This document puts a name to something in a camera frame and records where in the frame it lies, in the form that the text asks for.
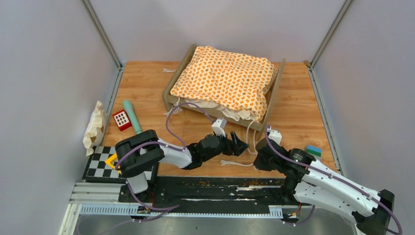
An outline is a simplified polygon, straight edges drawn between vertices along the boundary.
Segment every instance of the checkerboard pattern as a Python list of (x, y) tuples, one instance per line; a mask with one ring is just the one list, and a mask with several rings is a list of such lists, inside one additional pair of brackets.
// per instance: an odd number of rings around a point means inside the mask
[[(115, 147), (96, 146), (94, 153), (88, 160), (82, 179), (93, 183), (124, 184), (125, 178), (123, 178), (118, 171), (105, 164), (105, 160), (107, 160), (114, 153)], [(158, 167), (156, 165), (144, 172), (147, 180), (151, 180), (152, 176), (157, 174), (157, 168)]]

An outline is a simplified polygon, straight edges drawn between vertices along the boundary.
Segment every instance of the wooden bed frame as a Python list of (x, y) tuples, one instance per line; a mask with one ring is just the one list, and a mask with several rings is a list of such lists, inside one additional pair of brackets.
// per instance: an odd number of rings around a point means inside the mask
[[(190, 48), (187, 51), (186, 55), (184, 56), (183, 60), (180, 62), (179, 67), (176, 69), (176, 71), (174, 72), (174, 74), (171, 77), (170, 81), (168, 82), (166, 88), (163, 91), (163, 102), (164, 102), (164, 105), (165, 105), (167, 111), (170, 111), (173, 104), (176, 104), (177, 101), (179, 100), (178, 97), (172, 96), (170, 94), (170, 90), (173, 88), (174, 84), (176, 84), (176, 82), (179, 79), (180, 75), (182, 74), (183, 70), (185, 70), (187, 65), (190, 63), (190, 61), (193, 57), (193, 54), (196, 50), (196, 47), (197, 47), (196, 44), (192, 44), (190, 46)], [(285, 66), (285, 58), (282, 59), (281, 66), (278, 69), (278, 72), (276, 74), (276, 78), (274, 79), (274, 83), (272, 84), (269, 91), (265, 94), (265, 98), (267, 100), (268, 108), (267, 108), (267, 111), (266, 111), (262, 121), (259, 122), (259, 123), (254, 122), (251, 125), (252, 129), (259, 131), (258, 135), (256, 136), (256, 140), (259, 140), (261, 138), (262, 133), (264, 132), (264, 130), (267, 126), (268, 119), (271, 116), (271, 113), (272, 113), (272, 110), (273, 110), (273, 107), (274, 107), (274, 102), (275, 102), (275, 99), (277, 97), (277, 91), (278, 91), (278, 88), (279, 88), (279, 84), (281, 83), (282, 73), (284, 71), (284, 66)], [(197, 111), (197, 112), (201, 112), (199, 109), (192, 108), (188, 105), (183, 105), (182, 107), (192, 109), (192, 110)], [(209, 108), (203, 108), (203, 109), (209, 115), (211, 115), (213, 117), (225, 118), (227, 121), (232, 122), (232, 123), (236, 123), (238, 125), (248, 127), (248, 125), (251, 123), (251, 120), (242, 120), (242, 119), (240, 119), (239, 121), (235, 121), (232, 118), (224, 116), (221, 111), (216, 110), (216, 109), (209, 109)]]

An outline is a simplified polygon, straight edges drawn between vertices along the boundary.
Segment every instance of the orange patterned pillow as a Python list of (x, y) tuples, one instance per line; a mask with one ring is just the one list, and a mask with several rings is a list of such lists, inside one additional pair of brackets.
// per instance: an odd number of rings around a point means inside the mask
[(249, 110), (261, 121), (267, 110), (265, 94), (276, 73), (266, 58), (197, 47), (170, 93), (213, 101), (233, 110)]

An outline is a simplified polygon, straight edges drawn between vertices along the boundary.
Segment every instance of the teal toy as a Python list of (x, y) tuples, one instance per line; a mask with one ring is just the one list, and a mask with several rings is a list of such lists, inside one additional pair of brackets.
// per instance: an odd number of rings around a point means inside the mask
[(133, 105), (129, 100), (125, 100), (122, 102), (122, 107), (127, 113), (128, 118), (130, 119), (130, 122), (134, 128), (134, 131), (136, 132), (136, 134), (140, 134), (142, 132), (142, 129), (140, 124), (138, 123), (136, 114), (134, 113)]

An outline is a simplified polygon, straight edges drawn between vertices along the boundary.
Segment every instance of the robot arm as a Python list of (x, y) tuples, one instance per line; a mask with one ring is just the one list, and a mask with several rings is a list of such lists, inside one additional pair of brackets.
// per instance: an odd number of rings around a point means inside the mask
[[(191, 170), (221, 153), (239, 156), (248, 145), (238, 139), (234, 132), (231, 132), (229, 140), (224, 131), (225, 125), (226, 120), (217, 119), (212, 125), (214, 135), (207, 135), (198, 143), (184, 148), (161, 140), (154, 130), (142, 132), (115, 146), (119, 160), (117, 167), (127, 178), (133, 193), (137, 194), (148, 187), (143, 172), (157, 162)], [(279, 145), (280, 141), (280, 133), (268, 129), (267, 138), (255, 147), (258, 155), (254, 166), (259, 170), (278, 170), (286, 176), (280, 188), (280, 196), (285, 203), (297, 201), (315, 205), (347, 218), (367, 235), (386, 234), (391, 215), (374, 200), (392, 211), (393, 193), (386, 189), (377, 192), (363, 187), (330, 170), (303, 150), (295, 148), (287, 151)]]
[[(377, 192), (363, 187), (326, 167), (314, 156), (300, 149), (287, 151), (279, 145), (279, 140), (269, 139), (274, 149), (297, 163), (310, 165), (306, 168), (289, 162), (278, 156), (263, 139), (256, 145), (258, 155), (254, 161), (260, 170), (278, 170), (286, 178), (281, 186), (281, 197), (286, 203), (298, 201), (315, 205), (347, 218), (367, 235), (384, 235), (387, 232), (391, 216), (372, 198), (393, 210), (394, 194), (388, 190)], [(348, 182), (344, 184), (335, 178)], [(352, 186), (362, 189), (370, 196), (366, 197)]]
[(234, 132), (231, 132), (229, 140), (225, 134), (225, 125), (225, 119), (217, 119), (212, 125), (214, 135), (207, 135), (198, 143), (191, 143), (185, 148), (163, 141), (154, 130), (142, 132), (115, 145), (119, 162), (116, 168), (119, 166), (133, 193), (140, 193), (148, 188), (144, 171), (157, 162), (192, 170), (222, 153), (239, 156), (248, 148), (248, 144), (241, 141)]

